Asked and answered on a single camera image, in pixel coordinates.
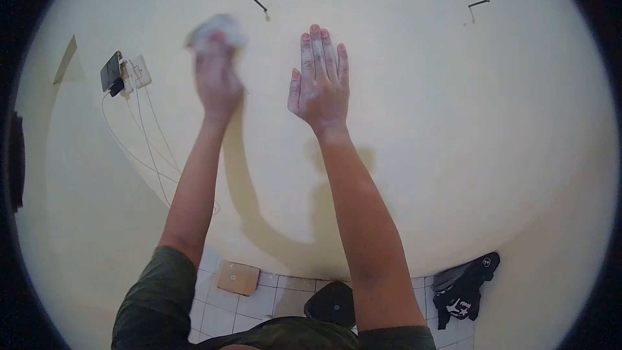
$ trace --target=shirt sleeve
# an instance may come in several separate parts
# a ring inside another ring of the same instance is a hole
[[[426,326],[405,326],[360,331],[361,350],[436,350],[430,329]]]
[[[196,281],[197,270],[188,257],[172,247],[157,247],[121,303],[111,348],[187,348]]]

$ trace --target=stool seat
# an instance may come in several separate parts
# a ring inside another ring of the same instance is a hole
[[[348,329],[356,324],[352,288],[340,281],[333,281],[315,293],[305,303],[304,311],[307,318],[339,324]]]

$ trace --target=wall socket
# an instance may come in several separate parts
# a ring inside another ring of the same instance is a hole
[[[136,88],[142,88],[151,84],[151,75],[145,65],[145,59],[142,54],[129,60],[132,64],[132,70],[134,71],[134,78],[136,79]]]

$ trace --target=tiled floor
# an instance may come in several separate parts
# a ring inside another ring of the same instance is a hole
[[[331,280],[314,280],[279,276],[261,272],[257,290],[250,296],[239,296],[215,285],[222,259],[211,248],[205,248],[199,264],[195,299],[190,311],[191,343],[214,336],[238,333],[255,327],[266,316],[303,316],[307,300]],[[446,330],[437,330],[438,314],[432,303],[432,277],[411,280],[417,303],[427,320],[438,349],[473,350],[474,325],[470,320],[452,318]]]

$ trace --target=white rag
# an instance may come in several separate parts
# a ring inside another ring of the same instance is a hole
[[[224,33],[225,43],[233,48],[239,49],[246,43],[244,35],[231,15],[216,14],[188,34],[185,47],[198,53],[206,53],[210,34],[216,30]]]

